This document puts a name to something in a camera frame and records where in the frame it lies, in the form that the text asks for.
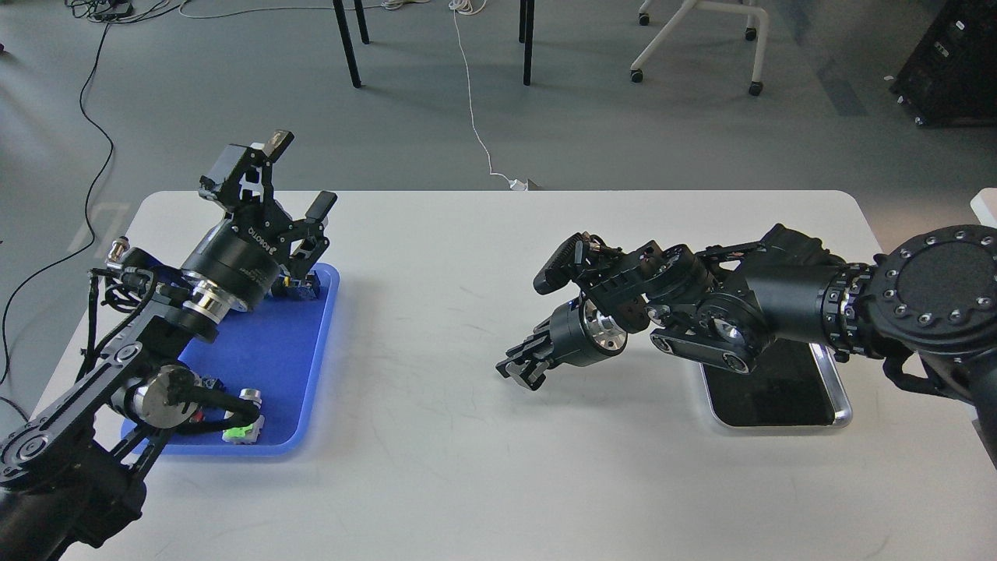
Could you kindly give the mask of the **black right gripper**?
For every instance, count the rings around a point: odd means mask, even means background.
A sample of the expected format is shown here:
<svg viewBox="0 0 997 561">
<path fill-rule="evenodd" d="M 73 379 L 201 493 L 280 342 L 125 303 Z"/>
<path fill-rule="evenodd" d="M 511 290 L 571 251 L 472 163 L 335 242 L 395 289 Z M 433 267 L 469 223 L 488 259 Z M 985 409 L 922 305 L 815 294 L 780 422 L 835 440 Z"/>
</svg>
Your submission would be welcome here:
<svg viewBox="0 0 997 561">
<path fill-rule="evenodd" d="M 544 324 L 506 351 L 496 372 L 535 391 L 546 372 L 559 365 L 584 367 L 622 354 L 628 334 L 592 301 L 573 299 L 558 306 Z"/>
</svg>

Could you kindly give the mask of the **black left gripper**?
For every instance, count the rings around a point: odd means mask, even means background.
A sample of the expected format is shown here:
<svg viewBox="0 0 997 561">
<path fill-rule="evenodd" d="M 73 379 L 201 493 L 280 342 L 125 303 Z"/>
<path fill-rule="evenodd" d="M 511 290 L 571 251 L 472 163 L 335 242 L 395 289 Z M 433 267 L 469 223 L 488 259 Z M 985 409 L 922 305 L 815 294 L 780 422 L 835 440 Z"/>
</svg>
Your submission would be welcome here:
<svg viewBox="0 0 997 561">
<path fill-rule="evenodd" d="M 324 234 L 335 192 L 321 191 L 303 219 L 292 220 L 274 198 L 272 164 L 294 141 L 277 130 L 263 148 L 229 143 L 199 179 L 199 196 L 224 209 L 225 218 L 206 234 L 181 265 L 185 277 L 208 280 L 252 310 L 280 271 L 303 277 L 328 249 Z"/>
</svg>

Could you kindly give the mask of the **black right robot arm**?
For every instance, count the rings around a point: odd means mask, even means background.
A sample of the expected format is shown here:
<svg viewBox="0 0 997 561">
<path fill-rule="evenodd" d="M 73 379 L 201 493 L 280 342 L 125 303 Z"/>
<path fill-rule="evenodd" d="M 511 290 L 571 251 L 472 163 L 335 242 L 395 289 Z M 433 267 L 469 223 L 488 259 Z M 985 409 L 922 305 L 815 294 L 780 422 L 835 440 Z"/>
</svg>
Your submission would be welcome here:
<svg viewBox="0 0 997 561">
<path fill-rule="evenodd" d="M 916 235 L 872 263 L 775 224 L 755 242 L 627 252 L 576 233 L 533 281 L 541 295 L 576 284 L 496 370 L 528 390 L 559 365 L 621 354 L 650 330 L 659 351 L 748 374 L 777 340 L 824 347 L 838 362 L 883 360 L 907 392 L 969 404 L 995 455 L 995 230 L 969 224 Z"/>
</svg>

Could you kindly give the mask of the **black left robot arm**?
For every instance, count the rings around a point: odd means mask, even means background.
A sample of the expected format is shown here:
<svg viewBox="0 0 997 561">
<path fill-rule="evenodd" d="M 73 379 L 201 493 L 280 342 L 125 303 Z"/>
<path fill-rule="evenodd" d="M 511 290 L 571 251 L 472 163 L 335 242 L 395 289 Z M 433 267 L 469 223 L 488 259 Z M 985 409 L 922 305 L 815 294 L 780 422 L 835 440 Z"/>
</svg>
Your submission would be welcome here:
<svg viewBox="0 0 997 561">
<path fill-rule="evenodd" d="M 313 295 L 327 250 L 333 192 L 293 220 L 274 196 L 272 167 L 293 141 L 277 130 L 259 148 L 232 143 L 199 181 L 224 211 L 179 267 L 125 237 L 90 271 L 89 308 L 106 295 L 128 315 L 102 340 L 86 333 L 74 386 L 2 441 L 2 558 L 57 560 L 72 544 L 100 547 L 140 518 L 145 478 L 174 434 L 243 429 L 261 407 L 206 386 L 179 356 L 211 342 L 231 310 L 267 294 Z"/>
</svg>

